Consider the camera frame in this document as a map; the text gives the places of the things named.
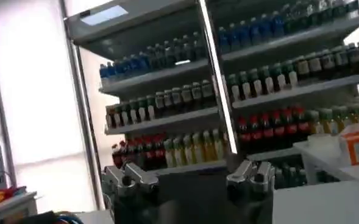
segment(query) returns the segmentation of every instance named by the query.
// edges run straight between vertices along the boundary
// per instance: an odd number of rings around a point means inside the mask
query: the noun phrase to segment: yellow bottle
[[[164,145],[165,145],[165,150],[166,150],[165,157],[166,157],[167,167],[168,168],[176,167],[177,162],[175,160],[174,148],[172,146],[172,139],[169,138],[169,139],[165,140]]]
[[[204,147],[207,161],[217,160],[215,146],[211,140],[210,133],[208,130],[204,131]]]
[[[196,162],[197,163],[206,162],[205,150],[201,142],[201,134],[199,132],[193,134],[192,139],[193,139],[194,154],[196,155]]]
[[[185,155],[186,155],[186,161],[187,164],[196,164],[197,160],[196,160],[196,156],[194,154],[194,147],[191,143],[191,137],[190,135],[185,135],[185,137],[183,138],[183,143],[185,146]]]

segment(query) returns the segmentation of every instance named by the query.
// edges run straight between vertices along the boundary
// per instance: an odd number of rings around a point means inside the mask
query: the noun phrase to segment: bottle label
[[[287,131],[288,134],[297,133],[297,125],[292,124],[292,125],[287,126],[286,131]]]
[[[148,106],[148,115],[149,115],[150,120],[155,119],[155,108],[154,108],[154,106],[152,106],[152,105]]]
[[[319,58],[312,58],[309,61],[309,68],[311,72],[321,71],[321,62]]]
[[[210,97],[213,95],[213,90],[211,88],[211,84],[203,85],[202,86],[202,93],[204,97]]]
[[[266,138],[274,137],[274,132],[273,132],[272,128],[263,130],[263,136],[266,137]]]
[[[215,141],[215,148],[216,148],[217,159],[218,160],[224,159],[224,146],[222,142]]]
[[[193,163],[193,156],[191,154],[191,148],[190,147],[185,148],[185,154],[186,154],[187,164],[192,164]]]
[[[195,87],[195,88],[191,89],[191,93],[193,94],[194,100],[199,100],[202,98],[202,93],[201,93],[200,87]]]
[[[266,83],[266,89],[268,93],[273,93],[274,92],[274,83],[272,82],[272,78],[271,77],[267,77],[265,80]]]
[[[246,97],[246,99],[251,98],[251,87],[249,83],[243,83],[242,85],[243,88],[243,92],[244,92],[244,96]]]
[[[274,133],[277,136],[283,136],[285,134],[285,127],[278,127],[274,129]]]
[[[334,58],[331,55],[326,55],[321,58],[321,62],[325,69],[332,69],[335,67]]]
[[[156,108],[158,109],[162,109],[163,107],[165,107],[165,100],[164,97],[156,97],[155,98],[155,103],[156,103]]]
[[[139,108],[138,109],[138,115],[140,115],[140,121],[145,121],[146,119],[145,119],[145,117],[146,117],[146,115],[145,115],[145,109],[143,108],[143,107],[141,107],[141,108]]]
[[[114,114],[114,121],[116,122],[117,127],[121,126],[121,117],[118,113]]]
[[[193,99],[189,89],[182,91],[182,98],[185,103],[188,103]]]
[[[183,166],[182,155],[180,149],[175,149],[175,160],[177,161],[177,166]]]
[[[167,167],[175,167],[174,165],[174,160],[172,158],[172,152],[166,152],[166,163],[167,163]]]
[[[239,86],[237,85],[232,86],[232,97],[233,97],[233,101],[235,102],[240,101]]]
[[[289,73],[290,85],[295,87],[298,85],[297,73],[295,71],[291,71]]]
[[[180,98],[180,93],[174,92],[172,93],[172,101],[175,105],[182,103],[182,99]]]
[[[262,83],[260,80],[255,80],[254,81],[254,87],[255,87],[255,92],[257,93],[257,96],[260,96],[262,94]]]
[[[297,65],[299,70],[299,75],[309,74],[309,65],[307,61],[301,61]]]
[[[280,89],[285,89],[286,88],[285,76],[284,75],[278,75],[277,79],[278,79],[279,88]]]
[[[129,124],[128,114],[127,114],[125,111],[123,111],[123,112],[121,113],[121,115],[122,115],[122,117],[123,117],[124,125],[128,125],[128,124]]]

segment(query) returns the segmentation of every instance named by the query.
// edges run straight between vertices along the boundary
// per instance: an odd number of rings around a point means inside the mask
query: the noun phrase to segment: plastic bottle
[[[234,23],[229,24],[230,31],[230,49],[231,51],[237,51],[241,48],[240,46],[240,37],[238,34],[238,29]]]
[[[240,101],[240,89],[236,74],[231,74],[228,76],[228,85],[230,86],[230,95],[232,98],[232,102]]]
[[[256,45],[261,43],[261,33],[260,33],[260,26],[255,17],[251,18],[251,28],[250,28],[250,37],[252,45]]]
[[[240,21],[240,27],[238,29],[238,35],[240,39],[241,47],[251,46],[250,30],[244,20]]]
[[[194,154],[196,155],[197,163],[206,162],[206,154],[201,141],[201,134],[199,132],[192,135],[194,144]]]
[[[172,167],[176,167],[177,163],[176,163],[176,159],[175,159],[175,153],[174,153],[174,147],[172,146],[172,139],[169,138],[167,140],[164,141],[164,145],[165,145],[165,158],[166,158],[166,163],[167,163],[167,168],[172,168]]]
[[[213,142],[216,150],[216,159],[223,160],[224,159],[224,143],[221,139],[221,135],[219,130],[213,129]]]
[[[258,76],[258,69],[254,68],[250,71],[250,77],[251,77],[251,95],[252,97],[257,97],[262,95],[262,83]]]
[[[241,89],[243,90],[243,93],[241,95],[243,96],[243,99],[251,98],[251,85],[247,77],[248,76],[246,71],[240,72]]]

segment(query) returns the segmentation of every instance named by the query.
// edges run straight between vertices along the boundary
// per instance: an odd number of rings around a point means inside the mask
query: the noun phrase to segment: metal shelf
[[[286,157],[286,156],[291,156],[291,155],[299,155],[299,154],[300,154],[300,152],[297,149],[295,149],[294,147],[292,147],[292,148],[288,148],[288,149],[281,149],[281,150],[276,150],[276,151],[271,151],[271,152],[252,154],[252,155],[247,156],[247,158],[249,158],[251,160],[262,161],[262,160],[267,160],[267,159],[281,158],[281,157]]]
[[[188,165],[188,166],[180,166],[180,167],[166,168],[166,169],[160,169],[160,170],[152,170],[149,172],[154,173],[158,176],[163,176],[163,175],[169,175],[172,173],[186,173],[186,172],[194,172],[194,171],[198,171],[198,170],[219,169],[219,168],[225,168],[226,166],[227,166],[226,161],[221,160],[221,161],[213,161],[213,162],[200,163],[200,164],[194,164],[194,165]]]
[[[274,94],[269,94],[269,95],[251,98],[239,102],[234,102],[232,106],[236,109],[245,108],[249,106],[259,105],[261,103],[268,103],[275,100],[287,99],[290,97],[301,96],[304,94],[311,94],[319,91],[326,91],[337,87],[348,86],[353,84],[359,84],[359,75],[353,75],[346,78],[315,83],[307,86],[301,86]]]
[[[211,108],[192,111],[188,113],[178,114],[170,117],[155,119],[153,121],[146,121],[139,124],[127,125],[119,128],[110,128],[106,130],[105,133],[107,135],[118,135],[118,134],[131,133],[131,132],[143,132],[146,130],[162,131],[162,126],[164,125],[179,123],[188,120],[195,121],[202,117],[208,117],[210,115],[217,113],[218,113],[217,107],[211,107]]]

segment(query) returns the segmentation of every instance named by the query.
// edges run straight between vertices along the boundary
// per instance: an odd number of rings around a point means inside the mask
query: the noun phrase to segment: red bottle
[[[251,142],[251,134],[248,130],[247,121],[245,118],[239,118],[239,143],[240,143],[240,150],[245,154],[250,153],[250,142]]]
[[[263,150],[270,151],[274,148],[274,129],[270,125],[268,114],[262,114],[261,125],[263,129]]]
[[[309,119],[305,115],[305,111],[301,107],[295,109],[296,122],[298,126],[297,141],[306,141],[311,134],[311,128],[309,126]]]
[[[285,109],[283,115],[285,117],[287,147],[292,147],[293,143],[298,141],[297,124],[294,122],[291,109]]]
[[[274,127],[274,149],[285,149],[285,125],[281,120],[279,111],[272,114],[272,126]]]
[[[250,130],[251,130],[251,143],[250,143],[250,152],[259,153],[263,148],[262,138],[263,132],[258,123],[258,117],[256,115],[251,116],[250,118]]]

